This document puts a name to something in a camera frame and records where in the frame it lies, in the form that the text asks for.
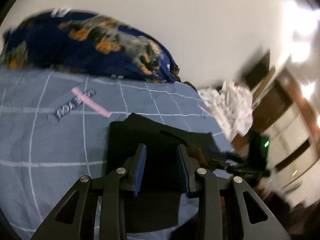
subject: pink tag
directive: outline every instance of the pink tag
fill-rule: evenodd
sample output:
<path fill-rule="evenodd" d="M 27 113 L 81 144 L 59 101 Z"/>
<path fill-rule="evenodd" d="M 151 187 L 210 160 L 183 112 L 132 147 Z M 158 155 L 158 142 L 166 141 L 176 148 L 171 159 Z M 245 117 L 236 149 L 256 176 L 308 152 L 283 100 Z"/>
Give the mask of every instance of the pink tag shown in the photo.
<path fill-rule="evenodd" d="M 103 115 L 104 117 L 109 118 L 112 115 L 112 112 L 104 109 L 102 106 L 98 105 L 97 103 L 93 102 L 88 96 L 84 95 L 81 90 L 77 87 L 71 90 L 75 96 L 77 96 L 84 104 L 92 108 L 97 113 Z"/>
<path fill-rule="evenodd" d="M 198 106 L 199 106 L 200 110 L 202 111 L 202 113 L 206 114 L 207 116 L 213 117 L 212 114 L 209 113 L 207 110 L 205 110 L 202 106 L 200 106 L 200 105 L 198 105 Z"/>

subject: bed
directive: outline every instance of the bed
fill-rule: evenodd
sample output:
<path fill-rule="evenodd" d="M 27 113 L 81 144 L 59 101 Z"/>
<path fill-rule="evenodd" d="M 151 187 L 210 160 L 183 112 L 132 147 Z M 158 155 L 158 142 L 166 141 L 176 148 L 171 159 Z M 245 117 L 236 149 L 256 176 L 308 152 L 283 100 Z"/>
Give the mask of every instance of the bed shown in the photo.
<path fill-rule="evenodd" d="M 92 100 L 111 116 L 82 104 L 58 120 L 54 114 L 74 97 L 74 87 L 94 90 Z M 80 176 L 103 175 L 108 126 L 130 113 L 186 131 L 210 132 L 220 151 L 233 150 L 214 118 L 201 110 L 206 107 L 197 92 L 179 82 L 158 84 L 1 66 L 0 99 L 0 208 L 22 240 L 31 238 Z M 217 174 L 228 176 L 222 171 Z M 197 209 L 197 199 L 182 195 L 175 228 Z M 128 239 L 169 239 L 175 228 L 129 234 Z"/>

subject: orange pattern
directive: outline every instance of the orange pattern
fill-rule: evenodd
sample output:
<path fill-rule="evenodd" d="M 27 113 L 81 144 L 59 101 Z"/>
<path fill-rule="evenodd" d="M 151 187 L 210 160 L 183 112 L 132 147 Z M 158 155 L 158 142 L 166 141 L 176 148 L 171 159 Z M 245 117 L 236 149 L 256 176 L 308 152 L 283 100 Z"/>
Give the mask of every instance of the orange pattern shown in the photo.
<path fill-rule="evenodd" d="M 121 50 L 121 47 L 112 41 L 106 41 L 105 39 L 102 39 L 96 45 L 96 50 L 100 51 L 103 54 L 109 54 L 109 52 L 111 52 L 111 51 Z"/>
<path fill-rule="evenodd" d="M 18 69 L 22 68 L 24 65 L 24 60 L 18 61 L 18 60 L 12 60 L 9 63 L 9 69 Z"/>
<path fill-rule="evenodd" d="M 154 53 L 156 54 L 160 54 L 161 50 L 158 48 L 158 46 L 156 44 L 154 44 L 153 42 L 149 43 L 151 49 L 154 51 Z"/>
<path fill-rule="evenodd" d="M 89 30 L 81 29 L 79 31 L 71 31 L 68 35 L 69 38 L 72 38 L 77 41 L 84 41 L 88 35 L 89 35 Z"/>
<path fill-rule="evenodd" d="M 62 23 L 60 23 L 59 25 L 58 25 L 58 28 L 59 29 L 63 29 L 63 28 L 65 28 L 65 27 L 67 27 L 68 26 L 68 22 L 62 22 Z"/>
<path fill-rule="evenodd" d="M 153 78 L 152 82 L 153 83 L 162 83 L 162 80 Z"/>
<path fill-rule="evenodd" d="M 143 53 L 143 57 L 144 57 L 144 59 L 146 60 L 147 63 L 150 62 L 150 58 L 149 58 L 147 53 Z"/>
<path fill-rule="evenodd" d="M 140 69 L 147 75 L 151 75 L 152 74 L 152 72 L 150 70 L 148 70 L 145 65 L 141 65 Z"/>
<path fill-rule="evenodd" d="M 113 24 L 113 23 L 115 23 L 115 22 L 116 22 L 116 21 L 115 21 L 114 19 L 108 19 L 108 20 L 100 23 L 100 25 L 101 25 L 101 26 L 106 26 L 106 25 L 108 25 L 108 24 Z"/>

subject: metal screw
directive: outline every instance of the metal screw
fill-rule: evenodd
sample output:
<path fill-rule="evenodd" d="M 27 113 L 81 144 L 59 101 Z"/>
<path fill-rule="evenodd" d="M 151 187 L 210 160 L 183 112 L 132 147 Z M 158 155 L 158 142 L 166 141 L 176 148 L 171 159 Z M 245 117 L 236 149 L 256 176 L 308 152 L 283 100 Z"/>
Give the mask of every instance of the metal screw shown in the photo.
<path fill-rule="evenodd" d="M 119 174 L 124 174 L 125 173 L 125 168 L 118 168 L 117 173 Z"/>
<path fill-rule="evenodd" d="M 198 172 L 199 174 L 206 174 L 206 173 L 207 173 L 207 170 L 204 169 L 204 168 L 199 168 L 199 169 L 197 169 L 197 172 Z"/>
<path fill-rule="evenodd" d="M 239 177 L 239 176 L 235 176 L 235 177 L 233 178 L 233 180 L 234 180 L 236 183 L 241 183 L 241 182 L 243 181 L 243 179 L 242 179 L 241 177 Z"/>
<path fill-rule="evenodd" d="M 89 177 L 87 175 L 84 175 L 80 178 L 81 182 L 87 182 L 89 180 Z"/>

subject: wall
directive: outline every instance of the wall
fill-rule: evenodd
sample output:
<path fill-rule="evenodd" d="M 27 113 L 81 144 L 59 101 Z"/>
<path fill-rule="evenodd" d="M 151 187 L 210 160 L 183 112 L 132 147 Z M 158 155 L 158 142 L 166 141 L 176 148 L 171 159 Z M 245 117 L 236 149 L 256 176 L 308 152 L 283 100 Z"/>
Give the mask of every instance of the wall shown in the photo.
<path fill-rule="evenodd" d="M 182 80 L 203 87 L 238 77 L 253 55 L 268 48 L 271 65 L 280 69 L 289 1 L 293 0 L 17 0 L 0 33 L 47 8 L 94 10 L 157 38 L 172 53 Z"/>

